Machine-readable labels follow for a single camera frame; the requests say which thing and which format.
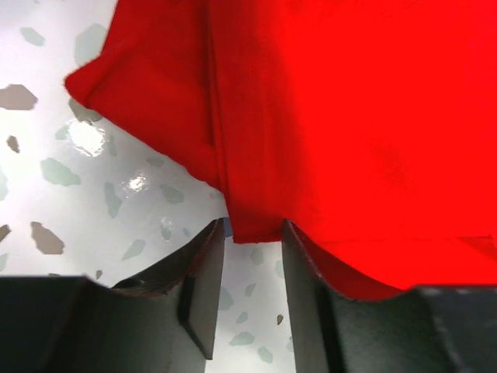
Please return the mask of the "red t-shirt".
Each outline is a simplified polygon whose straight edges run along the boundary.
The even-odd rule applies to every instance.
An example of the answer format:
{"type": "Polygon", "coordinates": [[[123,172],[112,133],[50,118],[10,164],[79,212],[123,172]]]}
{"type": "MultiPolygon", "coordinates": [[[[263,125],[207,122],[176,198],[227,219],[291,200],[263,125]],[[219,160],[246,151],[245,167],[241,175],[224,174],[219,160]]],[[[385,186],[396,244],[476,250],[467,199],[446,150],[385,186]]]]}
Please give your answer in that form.
{"type": "Polygon", "coordinates": [[[120,1],[65,85],[348,297],[496,282],[494,1],[120,1]]]}

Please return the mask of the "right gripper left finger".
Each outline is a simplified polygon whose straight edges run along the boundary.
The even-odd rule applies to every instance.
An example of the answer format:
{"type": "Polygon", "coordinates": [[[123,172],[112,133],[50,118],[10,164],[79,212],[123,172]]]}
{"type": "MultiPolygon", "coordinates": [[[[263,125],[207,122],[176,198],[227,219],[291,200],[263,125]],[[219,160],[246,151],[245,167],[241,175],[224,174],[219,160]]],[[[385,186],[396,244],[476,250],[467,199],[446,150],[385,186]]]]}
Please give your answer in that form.
{"type": "Polygon", "coordinates": [[[3,372],[202,372],[213,357],[224,222],[111,288],[2,277],[3,372]]]}

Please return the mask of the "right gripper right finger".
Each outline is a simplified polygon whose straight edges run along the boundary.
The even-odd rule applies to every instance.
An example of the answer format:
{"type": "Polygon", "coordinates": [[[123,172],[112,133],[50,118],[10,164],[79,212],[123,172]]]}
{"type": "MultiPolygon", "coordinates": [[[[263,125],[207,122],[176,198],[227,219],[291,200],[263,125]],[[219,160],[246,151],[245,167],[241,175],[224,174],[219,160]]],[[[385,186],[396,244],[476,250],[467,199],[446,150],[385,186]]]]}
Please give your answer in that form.
{"type": "Polygon", "coordinates": [[[494,372],[496,290],[421,287],[384,301],[346,297],[318,268],[320,247],[282,227],[299,372],[494,372]]]}

